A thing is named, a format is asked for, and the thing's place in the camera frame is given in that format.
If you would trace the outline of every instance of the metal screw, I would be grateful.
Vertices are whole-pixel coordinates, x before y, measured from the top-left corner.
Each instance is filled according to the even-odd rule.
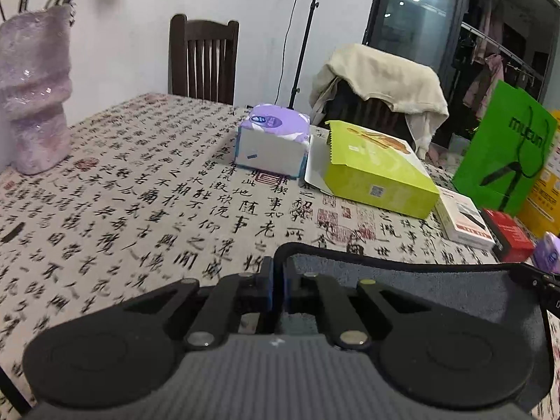
[[[214,342],[214,335],[207,331],[195,331],[189,335],[187,342],[197,347],[206,347]]]
[[[359,330],[347,330],[341,333],[341,341],[349,345],[361,345],[368,340],[367,338],[368,335]]]

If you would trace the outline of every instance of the purple glitter vase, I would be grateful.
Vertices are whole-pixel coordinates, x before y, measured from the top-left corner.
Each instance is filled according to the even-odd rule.
[[[12,165],[46,171],[70,152],[62,103],[72,93],[69,5],[18,14],[0,25],[0,118],[13,138]]]

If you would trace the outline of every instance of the clothes rack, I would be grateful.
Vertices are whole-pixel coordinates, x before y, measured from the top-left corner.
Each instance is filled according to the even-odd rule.
[[[531,79],[531,86],[534,84],[534,82],[535,82],[535,76],[534,76],[533,74],[529,74],[527,71],[524,71],[522,68],[518,68],[518,67],[514,66],[513,64],[511,64],[511,63],[509,63],[509,62],[508,62],[508,63],[506,64],[506,66],[505,66],[505,69],[506,69],[506,70],[507,70],[508,68],[511,68],[511,69],[513,69],[513,70],[515,70],[515,71],[519,71],[519,72],[523,73],[524,75],[526,75],[528,78]]]
[[[521,71],[524,72],[525,74],[530,74],[532,75],[534,78],[539,79],[540,81],[544,80],[544,77],[539,74],[537,71],[535,71],[533,68],[531,68],[527,63],[525,63],[522,59],[520,59],[517,55],[515,55],[513,52],[511,52],[510,50],[506,49],[505,47],[502,46],[502,44],[497,43],[496,41],[494,41],[492,38],[490,38],[488,35],[485,35],[483,32],[481,32],[480,30],[477,30],[476,28],[470,26],[469,24],[465,23],[465,22],[461,22],[461,26],[465,29],[467,29],[468,31],[470,31],[471,33],[474,33],[476,36],[486,39],[486,41],[488,41],[490,44],[492,44],[494,47],[497,47],[499,49],[500,52],[503,52],[504,54],[506,54],[508,57],[510,57],[515,63],[519,63],[521,65]]]

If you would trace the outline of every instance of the dining table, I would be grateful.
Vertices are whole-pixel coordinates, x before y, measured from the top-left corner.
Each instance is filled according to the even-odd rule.
[[[72,126],[69,154],[49,171],[0,174],[0,366],[31,404],[22,355],[41,331],[183,278],[206,286],[257,272],[286,242],[414,264],[497,263],[446,239],[433,213],[407,217],[238,167],[247,113],[143,94]],[[453,188],[447,172],[426,169]],[[554,382],[532,414],[557,420],[560,326],[550,313],[549,324]],[[18,416],[0,398],[0,418]]]

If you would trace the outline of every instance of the white box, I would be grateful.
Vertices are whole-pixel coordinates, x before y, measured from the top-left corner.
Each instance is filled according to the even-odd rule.
[[[255,106],[237,131],[238,166],[298,178],[309,151],[309,117],[272,104]]]
[[[447,239],[490,251],[496,244],[473,201],[462,194],[438,187],[436,211]]]

